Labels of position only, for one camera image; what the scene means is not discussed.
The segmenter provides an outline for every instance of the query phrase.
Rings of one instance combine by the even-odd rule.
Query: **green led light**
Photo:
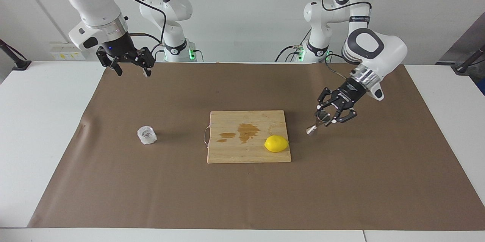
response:
[[[303,59],[305,59],[305,49],[303,49],[303,47],[300,49],[301,52],[300,52],[300,56],[298,57],[298,59],[300,60],[300,62],[303,62]]]
[[[327,58],[329,57],[329,54],[331,54],[331,53],[332,53],[332,51],[327,51],[327,55],[326,55],[326,57],[325,57],[325,61],[328,61],[328,59],[327,59]]]
[[[190,60],[196,59],[196,54],[193,50],[189,49]]]

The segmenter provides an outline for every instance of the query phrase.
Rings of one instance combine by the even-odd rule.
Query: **white wall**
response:
[[[66,42],[36,0],[0,0],[0,39],[31,60],[49,60],[50,41]],[[0,54],[0,81],[14,66]]]
[[[64,35],[78,21],[77,12],[67,0],[39,0]],[[303,7],[313,0],[190,0],[193,17],[182,22],[186,36],[204,52],[206,61],[273,61],[287,45],[297,44],[309,29],[303,19]],[[159,35],[156,28],[139,14],[131,0],[116,0],[129,16],[131,32]],[[409,47],[407,64],[434,64],[483,13],[485,0],[375,0],[370,27],[377,32],[401,37]],[[10,12],[31,11],[31,5],[10,6]],[[21,21],[23,35],[17,29],[2,30],[21,40],[35,40],[38,50],[46,50],[50,41],[62,41],[53,32],[31,30],[32,16],[12,15],[6,20]],[[346,35],[346,24],[332,26],[331,49],[339,52]],[[135,38],[135,45],[153,45],[148,38]]]

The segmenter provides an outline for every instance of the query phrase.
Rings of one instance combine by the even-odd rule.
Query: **metal ring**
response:
[[[206,130],[204,130],[204,143],[206,144],[206,147],[209,148],[209,143],[208,143],[208,140],[207,140],[207,130],[211,127],[211,125],[208,125],[206,127]]]

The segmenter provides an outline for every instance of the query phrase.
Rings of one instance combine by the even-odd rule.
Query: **wooden cutting board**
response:
[[[207,163],[290,162],[289,146],[273,153],[271,135],[288,139],[284,111],[211,111]]]

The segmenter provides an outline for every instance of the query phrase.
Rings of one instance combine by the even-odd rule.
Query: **electrical outlet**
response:
[[[53,47],[52,49],[50,49],[50,55],[52,55],[52,58],[54,58],[54,60],[63,60],[61,58],[61,50],[62,47]]]
[[[86,60],[85,55],[72,43],[51,42],[54,47],[50,50],[50,54],[54,60]]]

